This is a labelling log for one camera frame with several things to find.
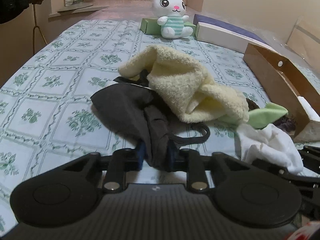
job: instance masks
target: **white plush bunny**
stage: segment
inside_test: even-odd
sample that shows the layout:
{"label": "white plush bunny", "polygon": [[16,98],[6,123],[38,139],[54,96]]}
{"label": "white plush bunny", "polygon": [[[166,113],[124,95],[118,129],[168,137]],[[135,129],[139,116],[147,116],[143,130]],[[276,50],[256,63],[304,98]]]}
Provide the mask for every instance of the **white plush bunny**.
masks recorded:
{"label": "white plush bunny", "polygon": [[191,27],[184,26],[189,16],[184,15],[186,6],[182,0],[153,0],[152,11],[159,17],[157,22],[161,26],[162,37],[175,39],[193,33]]}

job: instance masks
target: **brown cardboard box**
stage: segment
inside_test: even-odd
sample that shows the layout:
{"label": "brown cardboard box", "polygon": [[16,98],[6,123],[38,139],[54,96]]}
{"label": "brown cardboard box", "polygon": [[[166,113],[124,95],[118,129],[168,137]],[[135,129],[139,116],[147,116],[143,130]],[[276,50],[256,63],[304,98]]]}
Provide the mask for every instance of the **brown cardboard box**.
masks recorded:
{"label": "brown cardboard box", "polygon": [[253,44],[248,44],[243,59],[270,100],[285,107],[289,115],[295,119],[296,130],[293,141],[319,141],[320,122],[309,119],[294,92],[304,97],[320,115],[320,95],[305,76],[286,57]]}

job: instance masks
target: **black strap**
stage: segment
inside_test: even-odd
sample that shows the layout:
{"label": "black strap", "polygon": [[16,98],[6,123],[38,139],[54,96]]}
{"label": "black strap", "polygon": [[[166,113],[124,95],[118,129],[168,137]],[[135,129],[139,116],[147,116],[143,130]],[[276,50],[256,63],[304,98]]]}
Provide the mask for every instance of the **black strap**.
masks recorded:
{"label": "black strap", "polygon": [[179,146],[185,146],[189,144],[200,144],[207,141],[210,136],[210,129],[207,125],[202,122],[191,124],[191,128],[193,130],[201,131],[205,130],[206,134],[203,136],[191,137],[191,138],[183,138],[180,136],[176,136],[174,134],[169,134],[169,139],[173,140]]}
{"label": "black strap", "polygon": [[124,77],[116,77],[113,81],[118,82],[118,83],[129,83],[129,84],[134,84],[142,87],[149,87],[149,81],[147,79],[147,76],[149,75],[149,72],[144,69],[140,72],[139,74],[139,79],[137,81],[124,78]]}

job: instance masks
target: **bed sheet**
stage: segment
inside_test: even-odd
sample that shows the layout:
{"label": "bed sheet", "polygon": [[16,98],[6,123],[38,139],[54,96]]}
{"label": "bed sheet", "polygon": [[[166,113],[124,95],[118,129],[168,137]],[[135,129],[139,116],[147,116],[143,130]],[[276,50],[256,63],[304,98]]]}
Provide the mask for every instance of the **bed sheet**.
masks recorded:
{"label": "bed sheet", "polygon": [[[152,44],[175,48],[199,60],[220,84],[243,92],[263,107],[268,96],[243,61],[243,54],[194,38],[166,40],[145,35],[133,21],[83,20],[64,31],[0,89],[0,234],[15,223],[9,198],[22,181],[92,151],[111,155],[134,147],[107,129],[92,112],[90,96],[118,76],[117,68]],[[207,142],[187,146],[202,155],[237,157],[235,127],[208,122]],[[198,136],[185,129],[180,136]],[[311,175],[305,170],[303,175]],[[185,182],[184,172],[149,167],[127,174],[127,182]]]}

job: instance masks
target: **white cloth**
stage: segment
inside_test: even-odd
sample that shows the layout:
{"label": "white cloth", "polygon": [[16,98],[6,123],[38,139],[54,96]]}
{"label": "white cloth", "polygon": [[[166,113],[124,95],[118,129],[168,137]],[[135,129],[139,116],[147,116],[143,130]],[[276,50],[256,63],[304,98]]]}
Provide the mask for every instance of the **white cloth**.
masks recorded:
{"label": "white cloth", "polygon": [[241,124],[237,133],[241,143],[242,161],[251,164],[255,159],[265,160],[286,167],[293,174],[303,170],[301,156],[292,139],[273,124],[262,130]]}

